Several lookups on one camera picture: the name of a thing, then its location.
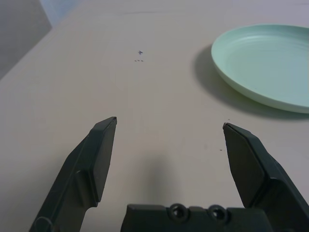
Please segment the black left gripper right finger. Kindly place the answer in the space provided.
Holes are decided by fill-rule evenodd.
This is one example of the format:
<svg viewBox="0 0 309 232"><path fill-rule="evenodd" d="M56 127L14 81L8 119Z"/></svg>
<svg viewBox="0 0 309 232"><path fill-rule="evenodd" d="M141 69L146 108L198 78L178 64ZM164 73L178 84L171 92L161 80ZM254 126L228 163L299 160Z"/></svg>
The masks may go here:
<svg viewBox="0 0 309 232"><path fill-rule="evenodd" d="M275 232L307 232L309 205L258 137L223 125L229 167L245 208L262 210Z"/></svg>

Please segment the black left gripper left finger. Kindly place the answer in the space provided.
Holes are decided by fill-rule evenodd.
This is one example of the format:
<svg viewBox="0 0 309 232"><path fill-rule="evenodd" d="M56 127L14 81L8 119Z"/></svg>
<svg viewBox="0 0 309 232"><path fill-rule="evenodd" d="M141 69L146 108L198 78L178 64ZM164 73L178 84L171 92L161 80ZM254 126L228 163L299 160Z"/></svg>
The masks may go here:
<svg viewBox="0 0 309 232"><path fill-rule="evenodd" d="M96 123L68 155L30 231L80 231L86 211L102 199L116 125L116 117Z"/></svg>

